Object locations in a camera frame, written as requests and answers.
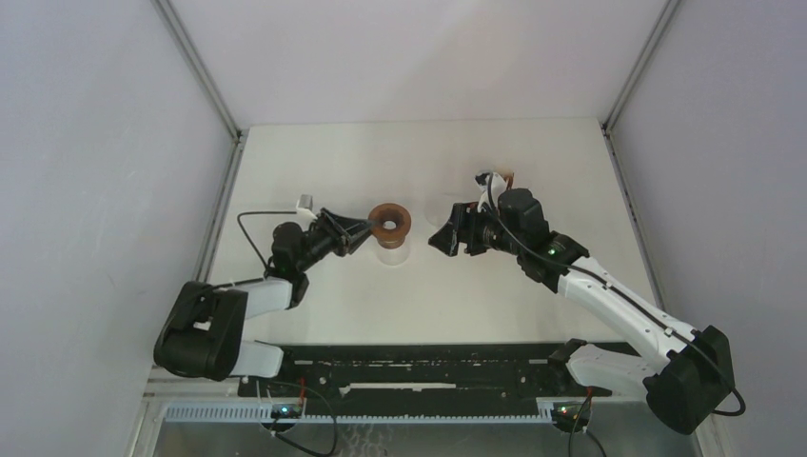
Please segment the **clear glass ribbed dripper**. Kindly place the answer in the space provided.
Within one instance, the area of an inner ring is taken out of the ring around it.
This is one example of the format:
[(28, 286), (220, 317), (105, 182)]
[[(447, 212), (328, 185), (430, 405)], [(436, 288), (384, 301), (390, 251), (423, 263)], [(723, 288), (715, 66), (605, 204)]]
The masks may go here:
[(453, 205), (458, 200), (455, 194), (446, 192), (428, 197), (423, 209), (426, 221), (435, 229), (440, 229), (449, 219)]

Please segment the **glass carafe with wooden collar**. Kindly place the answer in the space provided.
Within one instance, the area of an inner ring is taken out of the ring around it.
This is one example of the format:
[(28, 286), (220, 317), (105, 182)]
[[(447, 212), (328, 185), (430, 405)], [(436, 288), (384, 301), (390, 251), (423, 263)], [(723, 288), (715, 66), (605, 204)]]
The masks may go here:
[(373, 228), (371, 247), (376, 258), (387, 267), (402, 265), (410, 254), (406, 237), (410, 226), (406, 222), (383, 219)]

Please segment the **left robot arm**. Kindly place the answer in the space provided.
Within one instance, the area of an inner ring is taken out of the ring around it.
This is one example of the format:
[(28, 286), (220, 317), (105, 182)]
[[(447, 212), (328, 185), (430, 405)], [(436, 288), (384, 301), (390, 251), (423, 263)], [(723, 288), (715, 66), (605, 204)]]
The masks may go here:
[(155, 365), (184, 378), (261, 377), (272, 395), (287, 396), (297, 385), (296, 369), (283, 362), (281, 348), (246, 340), (246, 321), (299, 306), (309, 286), (307, 271), (330, 254), (354, 253), (375, 225), (321, 209), (306, 228), (289, 221), (273, 230), (270, 254), (259, 258), (261, 276), (185, 283), (154, 344)]

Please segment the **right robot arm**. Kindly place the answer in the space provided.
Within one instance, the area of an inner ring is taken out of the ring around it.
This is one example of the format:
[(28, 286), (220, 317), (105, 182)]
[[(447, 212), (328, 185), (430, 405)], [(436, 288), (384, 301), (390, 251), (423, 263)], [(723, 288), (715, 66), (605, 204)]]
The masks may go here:
[(569, 340), (551, 358), (550, 383), (560, 395), (598, 387), (641, 398), (663, 424), (689, 435), (738, 393), (725, 333), (697, 329), (615, 280), (587, 248), (549, 227), (528, 189), (506, 190), (495, 203), (454, 204), (428, 244), (449, 257), (489, 250), (515, 256), (528, 278), (587, 309), (636, 352)]

